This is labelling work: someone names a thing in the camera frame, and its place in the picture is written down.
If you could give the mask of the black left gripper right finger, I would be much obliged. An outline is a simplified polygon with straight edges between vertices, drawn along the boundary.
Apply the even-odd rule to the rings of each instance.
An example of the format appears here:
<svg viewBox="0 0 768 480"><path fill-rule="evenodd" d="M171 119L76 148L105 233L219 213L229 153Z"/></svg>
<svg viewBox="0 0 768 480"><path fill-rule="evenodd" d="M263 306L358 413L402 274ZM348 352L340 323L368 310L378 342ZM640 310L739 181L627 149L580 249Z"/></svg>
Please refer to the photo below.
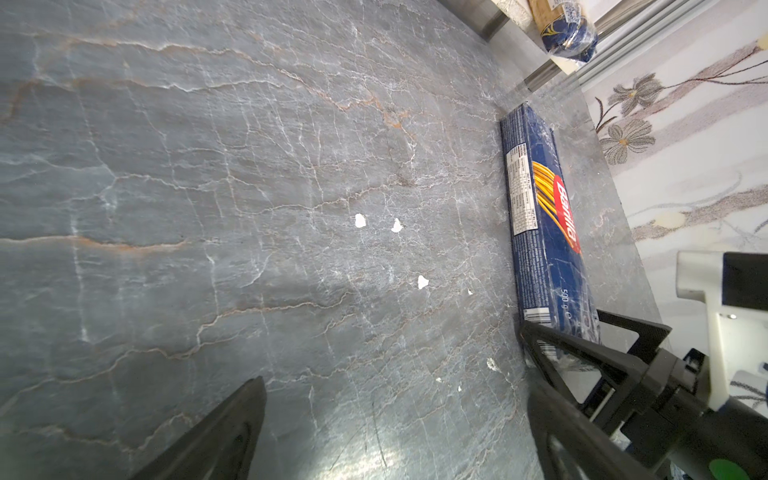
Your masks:
<svg viewBox="0 0 768 480"><path fill-rule="evenodd" d="M547 479L653 479L561 393L537 378L527 413L539 462Z"/></svg>

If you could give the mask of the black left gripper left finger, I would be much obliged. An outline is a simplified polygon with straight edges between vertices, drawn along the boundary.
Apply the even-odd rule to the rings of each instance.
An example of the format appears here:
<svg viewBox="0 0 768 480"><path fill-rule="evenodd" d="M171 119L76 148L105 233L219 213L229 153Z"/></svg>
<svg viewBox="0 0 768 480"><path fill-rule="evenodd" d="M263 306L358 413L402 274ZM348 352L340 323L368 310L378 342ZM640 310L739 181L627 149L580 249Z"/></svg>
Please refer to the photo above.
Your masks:
<svg viewBox="0 0 768 480"><path fill-rule="evenodd" d="M136 479L246 479L265 419L261 376L247 380Z"/></svg>

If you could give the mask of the blue Barilla spaghetti pack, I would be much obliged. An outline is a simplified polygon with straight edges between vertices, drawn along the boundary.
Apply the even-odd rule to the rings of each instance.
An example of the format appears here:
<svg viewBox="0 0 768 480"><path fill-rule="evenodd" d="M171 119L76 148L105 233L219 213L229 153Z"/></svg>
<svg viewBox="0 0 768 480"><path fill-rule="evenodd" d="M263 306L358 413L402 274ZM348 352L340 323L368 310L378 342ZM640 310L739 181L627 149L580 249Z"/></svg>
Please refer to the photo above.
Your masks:
<svg viewBox="0 0 768 480"><path fill-rule="evenodd" d="M599 344L601 332L554 133L523 103L500 121L519 322Z"/></svg>

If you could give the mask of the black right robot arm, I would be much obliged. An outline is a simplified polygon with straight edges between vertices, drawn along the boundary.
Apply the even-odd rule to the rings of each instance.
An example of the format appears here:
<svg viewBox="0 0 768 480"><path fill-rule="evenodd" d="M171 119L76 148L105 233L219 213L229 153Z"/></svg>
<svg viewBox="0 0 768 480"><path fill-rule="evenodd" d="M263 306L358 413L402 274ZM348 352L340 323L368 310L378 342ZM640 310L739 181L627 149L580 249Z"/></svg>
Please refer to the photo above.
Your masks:
<svg viewBox="0 0 768 480"><path fill-rule="evenodd" d="M550 327L522 324L519 337L543 380L528 401L547 479L666 479L672 464L692 479L764 479L767 419L729 398L711 407L714 367L692 349L662 348L668 326L601 311L600 321L637 334L626 352ZM600 378L579 402L546 343L594 366Z"/></svg>

